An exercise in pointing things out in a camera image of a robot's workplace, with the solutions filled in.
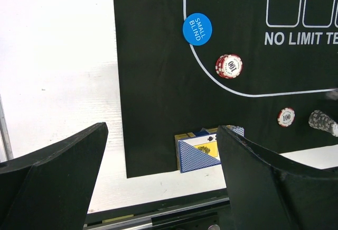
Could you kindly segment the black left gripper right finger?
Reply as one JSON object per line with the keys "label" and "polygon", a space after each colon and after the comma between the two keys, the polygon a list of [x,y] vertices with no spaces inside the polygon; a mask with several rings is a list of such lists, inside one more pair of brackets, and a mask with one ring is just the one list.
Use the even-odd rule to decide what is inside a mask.
{"label": "black left gripper right finger", "polygon": [[226,126],[217,145],[237,229],[337,229],[337,173],[266,149]]}

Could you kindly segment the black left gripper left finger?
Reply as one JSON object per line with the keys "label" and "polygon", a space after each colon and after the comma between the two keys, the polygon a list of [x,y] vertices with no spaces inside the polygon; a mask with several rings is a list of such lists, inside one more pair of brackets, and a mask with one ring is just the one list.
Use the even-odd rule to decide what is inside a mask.
{"label": "black left gripper left finger", "polygon": [[107,137],[96,123],[1,163],[1,229],[83,229]]}

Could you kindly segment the red chip stack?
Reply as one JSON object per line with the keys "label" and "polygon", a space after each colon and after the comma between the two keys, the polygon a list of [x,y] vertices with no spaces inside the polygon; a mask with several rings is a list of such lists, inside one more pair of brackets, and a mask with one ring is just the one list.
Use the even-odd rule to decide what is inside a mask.
{"label": "red chip stack", "polygon": [[277,122],[282,127],[289,127],[295,119],[295,111],[292,108],[286,107],[280,110],[277,116]]}

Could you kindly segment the grey chip stack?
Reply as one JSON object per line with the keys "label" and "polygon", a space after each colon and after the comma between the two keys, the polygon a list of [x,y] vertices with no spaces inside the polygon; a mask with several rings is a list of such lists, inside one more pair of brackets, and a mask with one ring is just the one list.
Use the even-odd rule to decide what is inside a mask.
{"label": "grey chip stack", "polygon": [[337,122],[321,110],[311,112],[308,124],[314,129],[328,132],[337,137]]}

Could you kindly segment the red chips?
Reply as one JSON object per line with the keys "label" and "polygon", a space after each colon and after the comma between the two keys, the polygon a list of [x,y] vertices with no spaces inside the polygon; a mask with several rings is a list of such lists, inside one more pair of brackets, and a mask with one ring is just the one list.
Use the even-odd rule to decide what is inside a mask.
{"label": "red chips", "polygon": [[226,79],[238,77],[243,68],[242,59],[235,54],[224,54],[218,58],[215,64],[216,73]]}

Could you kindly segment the blue small blind button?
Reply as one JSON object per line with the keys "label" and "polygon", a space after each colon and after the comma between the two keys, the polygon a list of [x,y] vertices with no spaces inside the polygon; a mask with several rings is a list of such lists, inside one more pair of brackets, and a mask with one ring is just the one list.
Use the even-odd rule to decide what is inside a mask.
{"label": "blue small blind button", "polygon": [[193,13],[183,22],[182,33],[185,40],[193,46],[206,44],[213,32],[210,19],[202,13]]}

